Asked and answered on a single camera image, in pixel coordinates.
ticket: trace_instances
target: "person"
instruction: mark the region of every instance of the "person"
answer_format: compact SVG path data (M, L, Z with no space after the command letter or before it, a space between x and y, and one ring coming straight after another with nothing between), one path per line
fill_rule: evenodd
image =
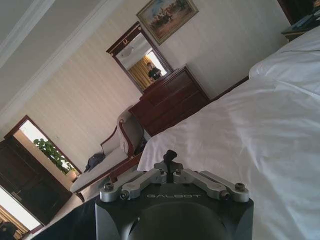
M169 13L169 11L167 10L167 8L164 10L164 15L167 17L167 19L168 19L169 22L172 21L172 15Z
M151 62L146 64L149 69L148 76L152 82L156 81L158 78L161 77L161 70L156 68Z

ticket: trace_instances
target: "curtain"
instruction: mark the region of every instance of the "curtain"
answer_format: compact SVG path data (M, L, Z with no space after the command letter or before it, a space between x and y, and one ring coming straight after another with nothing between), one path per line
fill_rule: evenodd
M153 83L148 76L147 63L152 63L152 61L149 57L144 56L128 70L142 90L145 90Z

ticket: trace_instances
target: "black fabric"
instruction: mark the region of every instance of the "black fabric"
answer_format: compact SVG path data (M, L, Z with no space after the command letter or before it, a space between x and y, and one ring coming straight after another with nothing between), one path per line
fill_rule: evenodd
M87 165L85 166L84 172L90 172L92 169L94 169L95 166L97 166L99 163L101 163L106 158L106 155L103 153L96 153L92 157L89 158Z
M157 73L159 72L160 70L156 67L154 67L152 70L149 71L148 73L148 76L149 78L153 78L154 80L157 80L158 78L161 77L160 73Z
M32 240L95 240L95 202L96 197L76 207Z

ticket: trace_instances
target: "crown molding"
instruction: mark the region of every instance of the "crown molding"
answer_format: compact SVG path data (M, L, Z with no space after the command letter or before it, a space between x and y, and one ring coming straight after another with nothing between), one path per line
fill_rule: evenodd
M55 0L33 0L8 36L0 44L0 68L17 50L54 2Z
M24 87L0 110L0 130L123 1L100 1L94 10L91 11L40 69L27 81Z

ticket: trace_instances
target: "wooden door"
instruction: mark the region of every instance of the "wooden door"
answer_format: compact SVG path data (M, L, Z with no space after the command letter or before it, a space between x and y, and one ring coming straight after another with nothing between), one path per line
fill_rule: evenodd
M13 136L0 142L0 185L44 225L72 195Z

